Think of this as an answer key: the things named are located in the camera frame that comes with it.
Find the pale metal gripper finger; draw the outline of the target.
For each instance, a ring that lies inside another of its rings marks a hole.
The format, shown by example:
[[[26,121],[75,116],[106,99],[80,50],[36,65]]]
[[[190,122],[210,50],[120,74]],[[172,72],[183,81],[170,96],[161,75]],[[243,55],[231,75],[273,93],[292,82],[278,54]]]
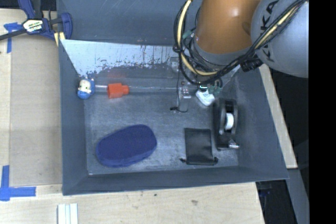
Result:
[[[187,112],[188,106],[191,100],[191,93],[188,88],[180,87],[179,88],[179,111]]]
[[[180,61],[178,57],[172,57],[170,58],[170,78],[171,79],[177,79],[180,77]]]

